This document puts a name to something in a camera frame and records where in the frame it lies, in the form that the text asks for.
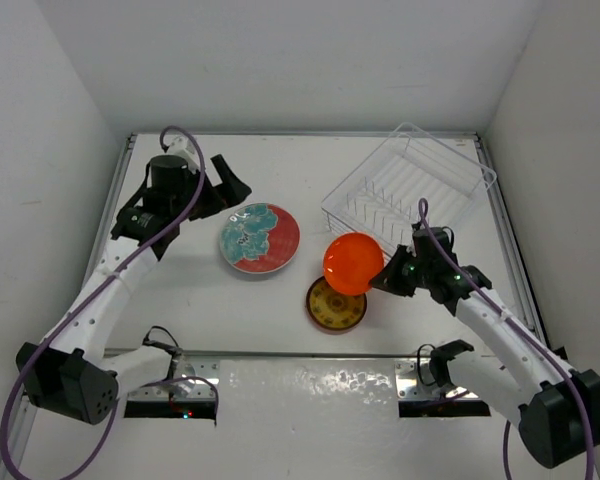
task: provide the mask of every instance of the dish rack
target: dish rack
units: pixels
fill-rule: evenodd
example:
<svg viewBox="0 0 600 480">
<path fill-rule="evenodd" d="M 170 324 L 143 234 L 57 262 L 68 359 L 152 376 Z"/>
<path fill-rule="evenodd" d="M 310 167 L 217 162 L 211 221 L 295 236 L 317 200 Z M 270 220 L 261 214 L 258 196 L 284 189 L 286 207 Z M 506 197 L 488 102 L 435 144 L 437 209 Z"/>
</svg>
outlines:
<svg viewBox="0 0 600 480">
<path fill-rule="evenodd" d="M 431 225 L 458 228 L 495 180 L 492 169 L 403 123 L 324 199 L 322 211 L 334 234 L 367 233 L 391 257 L 411 242 L 421 197 Z"/>
</svg>

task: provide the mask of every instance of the white table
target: white table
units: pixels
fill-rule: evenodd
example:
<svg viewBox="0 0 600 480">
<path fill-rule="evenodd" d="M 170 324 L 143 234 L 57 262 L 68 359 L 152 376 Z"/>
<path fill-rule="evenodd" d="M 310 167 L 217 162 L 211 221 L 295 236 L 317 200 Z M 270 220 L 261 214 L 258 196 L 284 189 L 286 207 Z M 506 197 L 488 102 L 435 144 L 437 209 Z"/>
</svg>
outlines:
<svg viewBox="0 0 600 480">
<path fill-rule="evenodd" d="M 445 141 L 478 158 L 473 140 Z M 487 352 L 425 293 L 402 299 L 370 292 L 366 317 L 343 335 L 326 335 L 307 318 L 306 290 L 321 275 L 322 255 L 333 239 L 321 200 L 379 142 L 201 136 L 206 155 L 222 153 L 253 188 L 249 202 L 275 203 L 296 217 L 302 235 L 297 255 L 273 276 L 249 277 L 230 267 L 218 250 L 218 233 L 230 212 L 185 225 L 132 298 L 110 347 L 136 348 L 148 327 L 158 323 L 187 350 L 400 356 L 425 342 L 463 338 Z M 105 212 L 107 230 L 113 206 L 137 188 L 144 165 L 160 153 L 157 135 L 135 139 L 124 179 L 113 187 L 119 195 Z M 503 299 L 520 307 L 514 305 L 519 292 L 512 288 L 489 202 L 456 234 L 461 262 L 481 268 Z M 502 417 L 399 419 L 393 368 L 388 358 L 223 361 L 217 428 L 204 420 L 119 419 L 104 452 L 81 479 L 504 478 Z M 66 475 L 86 458 L 101 430 L 38 412 L 23 470 L 36 479 Z M 512 434 L 515 478 L 580 479 L 583 460 L 544 470 Z"/>
<path fill-rule="evenodd" d="M 291 264 L 274 275 L 242 274 L 222 258 L 218 247 L 220 229 L 231 212 L 184 224 L 180 237 L 134 294 L 109 345 L 136 348 L 156 323 L 169 328 L 187 350 L 399 355 L 413 353 L 423 343 L 456 338 L 481 345 L 426 292 L 413 299 L 370 292 L 366 317 L 345 335 L 325 335 L 307 316 L 307 289 L 322 275 L 322 257 L 334 239 L 320 210 L 322 199 L 381 140 L 201 136 L 206 156 L 222 153 L 238 177 L 251 186 L 247 203 L 273 203 L 297 219 L 298 252 Z M 472 140 L 447 142 L 478 160 Z M 137 189 L 146 163 L 160 153 L 157 135 L 137 137 L 115 211 Z M 210 170 L 212 180 L 218 181 Z M 456 236 L 460 261 L 481 268 L 503 299 L 515 306 L 488 201 Z"/>
</svg>

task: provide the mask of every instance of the decorative plate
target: decorative plate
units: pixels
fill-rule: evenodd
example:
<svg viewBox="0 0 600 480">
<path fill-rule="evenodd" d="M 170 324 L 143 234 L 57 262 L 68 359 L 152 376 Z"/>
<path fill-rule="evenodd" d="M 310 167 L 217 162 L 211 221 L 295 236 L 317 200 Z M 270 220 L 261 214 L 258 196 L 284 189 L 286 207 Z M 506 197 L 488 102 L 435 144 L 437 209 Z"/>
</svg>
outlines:
<svg viewBox="0 0 600 480">
<path fill-rule="evenodd" d="M 220 233 L 224 258 L 246 273 L 284 267 L 300 243 L 300 228 L 287 212 L 270 203 L 254 203 L 229 217 Z"/>
<path fill-rule="evenodd" d="M 348 296 L 336 292 L 324 277 L 313 282 L 307 292 L 307 311 L 311 320 L 330 331 L 346 332 L 355 327 L 367 311 L 367 296 Z"/>
</svg>

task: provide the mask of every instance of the blue and red plate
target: blue and red plate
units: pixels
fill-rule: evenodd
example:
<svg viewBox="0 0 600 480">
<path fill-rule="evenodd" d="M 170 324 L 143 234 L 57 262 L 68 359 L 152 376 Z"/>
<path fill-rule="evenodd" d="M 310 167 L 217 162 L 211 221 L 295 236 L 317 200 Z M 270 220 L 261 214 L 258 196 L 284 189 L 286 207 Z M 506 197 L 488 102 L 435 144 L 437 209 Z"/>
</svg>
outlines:
<svg viewBox="0 0 600 480">
<path fill-rule="evenodd" d="M 284 267 L 300 244 L 300 228 L 289 212 L 270 203 L 254 203 L 229 217 L 220 233 L 220 251 L 246 273 Z"/>
</svg>

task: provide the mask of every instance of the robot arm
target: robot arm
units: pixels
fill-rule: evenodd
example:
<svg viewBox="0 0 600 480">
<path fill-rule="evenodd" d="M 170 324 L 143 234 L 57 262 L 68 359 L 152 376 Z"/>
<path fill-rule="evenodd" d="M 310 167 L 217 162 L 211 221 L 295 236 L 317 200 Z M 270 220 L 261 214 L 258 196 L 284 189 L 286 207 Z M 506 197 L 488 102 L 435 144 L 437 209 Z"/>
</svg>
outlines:
<svg viewBox="0 0 600 480">
<path fill-rule="evenodd" d="M 60 332 L 25 377 L 27 395 L 35 406 L 95 425 L 129 391 L 172 373 L 174 357 L 180 350 L 171 345 L 145 339 L 142 347 L 124 355 L 105 359 L 104 351 L 134 290 L 158 264 L 179 229 L 142 251 L 126 268 L 119 268 L 121 263 L 183 212 L 201 179 L 185 143 L 176 139 L 165 155 L 151 159 L 140 188 L 118 213 L 112 238 L 69 312 L 109 277 L 114 279 Z M 198 202 L 187 215 L 189 220 L 233 207 L 251 193 L 220 155 L 211 161 L 222 183 L 212 186 L 204 178 Z M 31 343 L 22 346 L 16 357 L 20 370 L 37 348 Z"/>
<path fill-rule="evenodd" d="M 433 228 L 431 232 L 457 264 L 453 236 L 447 230 Z M 489 279 L 474 266 L 462 270 L 502 313 L 496 313 L 473 285 L 450 267 L 420 225 L 414 226 L 412 249 L 399 246 L 371 281 L 374 288 L 402 296 L 413 296 L 417 288 L 428 290 L 495 354 L 478 355 L 462 340 L 434 349 L 425 373 L 435 381 L 434 388 L 444 391 L 462 386 L 477 394 L 518 429 L 527 450 L 541 465 L 553 468 L 585 451 L 582 419 L 557 365 L 571 376 L 589 417 L 593 443 L 600 444 L 600 377 L 593 370 L 578 372 L 530 335 L 521 337 L 516 330 L 526 331 L 526 327 L 506 308 Z"/>
</svg>

